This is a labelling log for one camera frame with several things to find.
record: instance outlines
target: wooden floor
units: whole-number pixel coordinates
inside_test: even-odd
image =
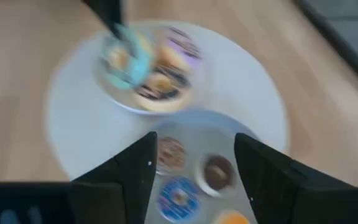
[[[290,0],[126,0],[129,20],[215,30],[257,58],[288,111],[291,156],[358,185],[358,78]],[[45,140],[60,59],[103,29],[77,0],[0,0],[0,180],[64,180]]]

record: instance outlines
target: white round table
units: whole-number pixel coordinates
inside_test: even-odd
[[[205,109],[246,125],[265,144],[288,154],[283,101],[263,66],[243,48],[211,30],[172,21],[132,26],[170,25],[194,38],[208,56],[211,79]],[[63,170],[75,179],[142,137],[161,117],[131,113],[112,102],[94,79],[101,47],[98,36],[82,42],[61,63],[50,83],[45,125],[48,141]]]

